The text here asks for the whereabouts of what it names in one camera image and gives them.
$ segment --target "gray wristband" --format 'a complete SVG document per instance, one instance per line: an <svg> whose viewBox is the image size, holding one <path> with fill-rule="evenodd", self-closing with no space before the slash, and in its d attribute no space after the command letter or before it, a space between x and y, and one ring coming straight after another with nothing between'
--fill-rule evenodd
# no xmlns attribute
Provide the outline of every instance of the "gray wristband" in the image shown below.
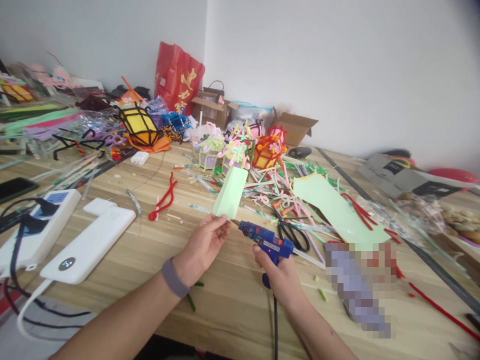
<svg viewBox="0 0 480 360"><path fill-rule="evenodd" d="M168 287L175 293L175 295L177 295L179 298L184 298L187 296L187 294L190 292L190 288L182 282L177 274L172 262L172 257L165 261L161 268L161 272L163 273L163 278L165 279Z"/></svg>

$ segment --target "white wall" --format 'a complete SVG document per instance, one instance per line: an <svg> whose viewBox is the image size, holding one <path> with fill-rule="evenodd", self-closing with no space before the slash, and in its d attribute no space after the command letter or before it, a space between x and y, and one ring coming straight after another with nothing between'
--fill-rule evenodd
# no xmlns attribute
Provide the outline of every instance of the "white wall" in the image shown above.
<svg viewBox="0 0 480 360"><path fill-rule="evenodd" d="M153 95L160 41L203 61L207 0L0 0L0 59L57 62L111 90L125 76Z"/></svg>
<svg viewBox="0 0 480 360"><path fill-rule="evenodd" d="M318 119L309 145L359 157L402 147L424 169L480 175L480 10L468 5L208 0L204 83Z"/></svg>

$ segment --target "blue hot glue gun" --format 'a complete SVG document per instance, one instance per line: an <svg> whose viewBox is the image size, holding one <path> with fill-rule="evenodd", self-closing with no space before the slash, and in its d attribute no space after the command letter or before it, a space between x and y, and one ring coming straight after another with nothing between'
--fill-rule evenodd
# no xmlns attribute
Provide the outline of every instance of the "blue hot glue gun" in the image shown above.
<svg viewBox="0 0 480 360"><path fill-rule="evenodd" d="M232 220L231 222L238 226L243 235L256 242L268 254L275 265L279 264L279 257L288 259L294 252L294 243L287 238L282 240L275 237L273 231L248 221ZM266 273L262 275L261 281L266 288L271 288L269 277Z"/></svg>

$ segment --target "power strip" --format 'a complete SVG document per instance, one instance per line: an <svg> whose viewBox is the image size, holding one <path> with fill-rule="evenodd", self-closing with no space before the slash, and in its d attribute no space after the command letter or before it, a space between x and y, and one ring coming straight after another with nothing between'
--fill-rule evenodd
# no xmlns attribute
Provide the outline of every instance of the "power strip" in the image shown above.
<svg viewBox="0 0 480 360"><path fill-rule="evenodd" d="M83 209L99 217L41 270L41 277L80 284L136 217L133 210L99 198Z"/></svg>
<svg viewBox="0 0 480 360"><path fill-rule="evenodd" d="M60 207L51 216L43 216L40 205L32 209L30 212L32 217L48 220L48 223L41 232L35 234L30 234L25 228L16 262L17 269L26 268L27 271L31 271L45 260L79 203L81 195L73 189L57 190L47 192L43 198L49 203L60 205ZM3 271L0 277L2 278L10 277L10 262L17 234L18 230L0 248L0 271Z"/></svg>

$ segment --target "hand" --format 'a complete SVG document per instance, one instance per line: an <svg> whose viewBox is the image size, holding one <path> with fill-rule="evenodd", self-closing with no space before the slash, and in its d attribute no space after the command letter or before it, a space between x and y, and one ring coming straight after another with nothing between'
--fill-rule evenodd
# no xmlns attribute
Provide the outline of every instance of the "hand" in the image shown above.
<svg viewBox="0 0 480 360"><path fill-rule="evenodd" d="M278 260L278 266L275 266L260 246L253 246L253 254L258 267L263 268L268 275L273 294L287 311L301 306L299 304L307 300L292 256L281 257Z"/></svg>
<svg viewBox="0 0 480 360"><path fill-rule="evenodd" d="M173 258L173 267L186 286L191 288L214 262L231 226L226 215L208 214L200 221L185 248Z"/></svg>

